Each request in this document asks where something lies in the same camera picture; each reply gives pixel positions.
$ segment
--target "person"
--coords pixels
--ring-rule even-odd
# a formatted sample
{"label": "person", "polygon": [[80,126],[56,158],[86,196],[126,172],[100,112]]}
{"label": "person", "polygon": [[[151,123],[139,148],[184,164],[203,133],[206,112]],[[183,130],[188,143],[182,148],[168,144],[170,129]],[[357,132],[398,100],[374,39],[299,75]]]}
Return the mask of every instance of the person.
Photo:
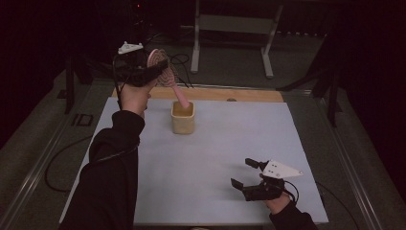
{"label": "person", "polygon": [[[60,230],[132,230],[138,190],[138,146],[144,129],[144,111],[156,80],[143,87],[125,85],[122,110],[112,115],[113,126],[102,129],[89,149],[89,163],[80,172]],[[277,229],[317,229],[287,194],[264,201]]]}

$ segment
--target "hairbrush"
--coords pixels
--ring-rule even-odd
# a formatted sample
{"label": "hairbrush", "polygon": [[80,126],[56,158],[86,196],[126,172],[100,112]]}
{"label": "hairbrush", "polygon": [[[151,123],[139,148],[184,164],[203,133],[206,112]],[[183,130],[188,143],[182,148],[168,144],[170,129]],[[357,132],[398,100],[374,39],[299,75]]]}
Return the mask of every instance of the hairbrush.
{"label": "hairbrush", "polygon": [[154,66],[161,62],[162,60],[168,61],[168,68],[162,71],[162,74],[158,77],[158,83],[162,84],[165,87],[170,87],[173,89],[179,103],[182,107],[187,108],[189,107],[190,103],[188,99],[186,99],[185,95],[183,94],[182,90],[176,84],[176,78],[178,73],[175,67],[170,63],[167,54],[164,50],[153,50],[148,57],[147,60],[147,67]]}

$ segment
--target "beige container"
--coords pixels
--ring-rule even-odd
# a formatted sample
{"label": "beige container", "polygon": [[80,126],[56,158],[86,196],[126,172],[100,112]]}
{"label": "beige container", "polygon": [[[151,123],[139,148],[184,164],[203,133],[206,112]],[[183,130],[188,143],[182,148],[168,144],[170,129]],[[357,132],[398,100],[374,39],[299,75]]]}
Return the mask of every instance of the beige container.
{"label": "beige container", "polygon": [[187,108],[179,102],[172,103],[172,131],[176,134],[191,134],[194,132],[194,104]]}

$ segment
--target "table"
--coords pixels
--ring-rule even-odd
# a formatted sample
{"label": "table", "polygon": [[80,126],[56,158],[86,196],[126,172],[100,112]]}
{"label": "table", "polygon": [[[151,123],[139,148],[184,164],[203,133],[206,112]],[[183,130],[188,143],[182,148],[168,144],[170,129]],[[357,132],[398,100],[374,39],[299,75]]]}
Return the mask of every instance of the table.
{"label": "table", "polygon": [[[246,157],[258,161],[272,158],[301,170],[303,176],[287,179],[300,191],[298,207],[310,213],[314,221],[327,222],[289,109],[278,92],[182,90],[195,106],[195,131],[191,135],[171,132],[171,89],[156,87],[151,91],[139,148],[134,224],[269,224],[269,212],[263,203],[246,202],[242,193],[231,186],[231,177],[246,185],[259,184],[260,171],[246,166]],[[227,102],[230,98],[237,102]],[[117,99],[109,98],[95,133],[111,127],[111,114],[118,109]],[[87,162],[86,156],[82,166]],[[72,191],[78,182],[77,178]],[[293,188],[286,188],[294,193]]]}
{"label": "table", "polygon": [[266,78],[272,79],[274,77],[271,62],[269,60],[269,50],[271,49],[272,41],[277,31],[278,22],[282,14],[282,4],[278,5],[278,9],[272,19],[201,14],[200,0],[196,0],[195,5],[194,45],[191,67],[192,73],[198,72],[200,56],[200,30],[209,30],[268,35],[268,41],[265,47],[261,48],[260,54],[262,56]]}

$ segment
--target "black sweatshirt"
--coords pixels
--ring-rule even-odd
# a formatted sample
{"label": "black sweatshirt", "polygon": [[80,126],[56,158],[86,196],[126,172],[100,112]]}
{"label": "black sweatshirt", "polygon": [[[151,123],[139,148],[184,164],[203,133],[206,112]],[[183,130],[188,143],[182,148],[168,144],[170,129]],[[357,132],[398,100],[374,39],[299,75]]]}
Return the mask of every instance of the black sweatshirt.
{"label": "black sweatshirt", "polygon": [[[59,229],[132,230],[138,188],[138,145],[145,121],[129,111],[113,114],[113,127],[101,130],[89,150],[89,164]],[[269,216],[277,229],[317,229],[311,216],[290,203]]]}

